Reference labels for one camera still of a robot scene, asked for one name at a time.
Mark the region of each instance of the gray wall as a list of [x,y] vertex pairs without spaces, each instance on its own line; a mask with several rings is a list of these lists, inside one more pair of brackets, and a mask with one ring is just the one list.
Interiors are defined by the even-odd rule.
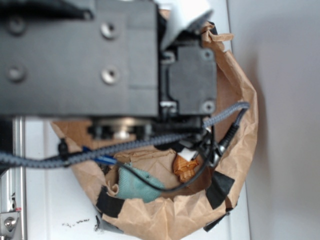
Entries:
[[320,1],[228,0],[228,11],[259,100],[251,239],[320,239]]

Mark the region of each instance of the black wire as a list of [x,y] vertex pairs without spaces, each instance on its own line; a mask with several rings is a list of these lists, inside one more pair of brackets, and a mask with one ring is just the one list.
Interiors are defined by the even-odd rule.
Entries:
[[144,179],[142,176],[140,176],[135,170],[133,170],[132,168],[128,167],[127,165],[125,165],[124,163],[117,161],[116,165],[119,166],[120,168],[124,168],[125,170],[129,171],[131,174],[133,174],[134,176],[136,176],[138,179],[140,179],[142,182],[144,182],[145,184],[147,184],[149,187],[164,192],[164,193],[173,193],[175,191],[184,189],[185,187],[189,186],[190,184],[192,184],[198,177],[200,177],[200,175],[204,172],[204,170],[206,169],[211,156],[213,154],[213,151],[210,152],[209,156],[207,156],[203,162],[203,164],[201,165],[199,171],[197,171],[194,175],[193,178],[191,178],[189,181],[180,184],[179,186],[175,186],[172,188],[162,188],[162,187],[158,187],[156,185],[153,185],[152,183],[150,183],[149,181],[147,181],[146,179]]
[[248,110],[248,108],[242,108],[241,111],[239,112],[238,116],[236,117],[236,120],[234,121],[234,124],[239,126],[241,119],[243,118],[243,116],[245,115],[246,111]]

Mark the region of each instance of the black plug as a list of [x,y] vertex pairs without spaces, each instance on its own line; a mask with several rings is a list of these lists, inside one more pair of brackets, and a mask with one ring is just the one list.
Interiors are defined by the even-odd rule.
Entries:
[[68,162],[69,149],[68,149],[68,145],[66,143],[66,139],[64,139],[64,138],[60,139],[60,143],[58,145],[58,152],[59,152],[59,156],[65,162],[64,167],[69,167],[70,166],[70,163]]
[[223,139],[218,144],[215,145],[214,161],[210,164],[210,167],[214,168],[218,165],[221,157],[229,147],[232,139],[234,139],[238,129],[239,129],[239,125],[233,123],[228,129],[228,131],[226,132]]

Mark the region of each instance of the screw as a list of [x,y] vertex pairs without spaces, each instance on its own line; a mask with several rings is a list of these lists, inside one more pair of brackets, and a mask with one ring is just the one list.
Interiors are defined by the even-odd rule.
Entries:
[[14,83],[21,82],[26,78],[26,75],[26,68],[19,62],[11,64],[6,70],[6,77]]
[[8,229],[9,232],[11,232],[17,225],[17,221],[13,217],[8,217],[4,221],[4,226]]
[[103,23],[100,30],[102,35],[108,40],[112,40],[117,36],[116,28],[112,23]]
[[12,35],[15,35],[15,36],[22,35],[27,28],[26,22],[19,15],[13,15],[13,16],[9,17],[6,26],[7,26],[7,30],[9,31],[9,33],[11,33]]
[[205,61],[212,61],[214,59],[214,53],[210,49],[203,50],[201,56]]
[[114,85],[119,80],[118,70],[114,66],[102,70],[101,78],[108,85]]
[[215,110],[215,103],[213,101],[206,101],[202,105],[202,111],[206,114],[212,114]]

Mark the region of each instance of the teal rag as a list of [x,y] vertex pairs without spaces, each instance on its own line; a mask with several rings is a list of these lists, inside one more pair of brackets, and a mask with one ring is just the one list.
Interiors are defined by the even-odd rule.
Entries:
[[[164,188],[165,185],[157,178],[153,177],[147,171],[143,171],[131,166],[131,163],[126,163],[129,168],[133,169],[137,174],[147,180],[149,183]],[[145,184],[139,178],[134,176],[129,171],[119,168],[119,192],[116,195],[119,199],[143,199],[145,203],[149,203],[161,194],[160,191],[153,189]]]

